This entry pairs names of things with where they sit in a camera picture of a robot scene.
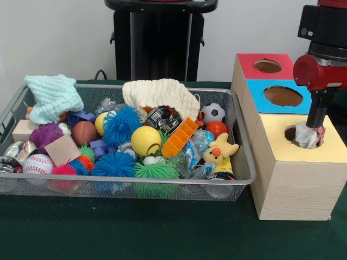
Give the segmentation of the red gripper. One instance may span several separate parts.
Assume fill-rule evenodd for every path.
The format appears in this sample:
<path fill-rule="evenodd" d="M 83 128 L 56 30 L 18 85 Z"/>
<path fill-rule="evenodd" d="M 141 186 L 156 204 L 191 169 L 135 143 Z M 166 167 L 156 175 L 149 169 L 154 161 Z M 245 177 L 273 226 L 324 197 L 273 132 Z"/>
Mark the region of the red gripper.
<path fill-rule="evenodd" d="M 303 55 L 293 66 L 293 78 L 297 85 L 306 86 L 311 92 L 307 127 L 321 127 L 329 102 L 337 90 L 346 89 L 346 62 Z"/>

